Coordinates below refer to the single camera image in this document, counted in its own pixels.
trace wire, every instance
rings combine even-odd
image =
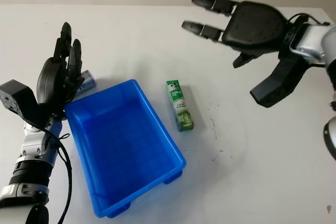
[[[64,221],[64,218],[65,218],[65,215],[67,214],[67,211],[68,211],[68,209],[69,209],[69,205],[70,205],[70,201],[71,201],[71,194],[72,194],[72,171],[71,171],[71,170],[72,170],[72,167],[71,167],[71,161],[70,161],[68,152],[67,152],[67,150],[65,149],[63,143],[62,143],[60,140],[68,138],[68,137],[70,136],[70,134],[67,133],[67,134],[64,134],[64,135],[61,136],[61,137],[57,137],[57,136],[55,136],[52,132],[50,132],[50,131],[48,131],[48,130],[46,130],[46,129],[41,129],[41,128],[37,128],[37,129],[39,129],[39,130],[41,130],[41,131],[43,131],[43,132],[49,134],[51,137],[53,137],[54,139],[56,139],[56,141],[57,141],[57,145],[58,145],[58,147],[57,147],[57,152],[58,152],[60,158],[64,161],[65,166],[66,166],[66,168],[67,168],[67,172],[68,172],[68,180],[69,180],[68,198],[67,198],[67,202],[66,202],[64,211],[63,211],[63,213],[62,213],[62,215],[61,215],[61,218],[60,218],[59,221],[58,221],[58,224],[62,224],[63,221]],[[63,156],[62,156],[61,153],[59,152],[59,149],[62,150],[62,152],[63,152],[65,158],[63,158]]]
[[[301,15],[305,15],[310,17],[312,20],[314,20],[317,24],[321,25],[321,22],[319,22],[317,19],[315,19],[313,16],[311,16],[308,13],[296,13],[295,15],[293,15],[292,17],[289,18],[289,20],[287,21],[287,23],[289,23],[293,18],[297,17],[297,16],[301,16]]]

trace green toothpaste box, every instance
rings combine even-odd
[[[167,81],[169,100],[173,106],[179,131],[189,131],[194,128],[193,119],[185,105],[182,89],[178,80]]]

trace blue plastic bin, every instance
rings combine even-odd
[[[186,161],[137,81],[72,102],[65,112],[98,217],[113,218],[181,176]]]

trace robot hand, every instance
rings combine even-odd
[[[18,81],[0,85],[0,100],[4,107],[25,121],[25,139],[13,176],[0,192],[0,221],[6,219],[6,213],[17,209],[18,214],[9,214],[8,218],[23,216],[26,224],[48,223],[48,210],[44,205],[49,200],[49,177],[61,149],[65,158],[60,157],[69,177],[68,199],[58,223],[63,222],[71,199],[72,179],[70,158],[60,141],[66,137],[58,136],[65,119],[64,106],[74,98],[84,81],[81,65],[80,42],[75,39],[71,46],[71,27],[64,23],[54,56],[47,59],[40,73],[37,101],[33,91]]]
[[[336,90],[336,26],[299,13],[287,20],[275,8],[250,1],[192,0],[211,12],[231,17],[226,29],[185,21],[182,27],[198,36],[239,51],[238,68],[269,52],[278,51],[279,63],[250,91],[255,101],[269,108],[291,94],[310,67],[325,67]],[[336,111],[336,100],[331,103]],[[324,139],[336,159],[336,117],[324,128]]]

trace white table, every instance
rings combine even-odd
[[[321,9],[280,10],[329,20]],[[35,92],[67,21],[82,44],[82,69],[92,72],[99,89],[137,79],[187,160],[178,180],[157,186],[114,219],[98,219],[73,139],[64,140],[74,180],[64,223],[335,223],[336,209],[327,211],[336,208],[335,161],[322,136],[333,116],[326,72],[308,70],[292,95],[265,109],[249,91],[272,72],[277,55],[233,69],[238,53],[181,29],[185,19],[228,23],[197,7],[0,5],[0,83],[16,79]],[[171,79],[182,85],[195,121],[191,132],[178,132],[171,116],[165,92]],[[22,128],[0,105],[0,187],[12,175]],[[58,158],[49,184],[50,223],[63,211],[67,183]]]

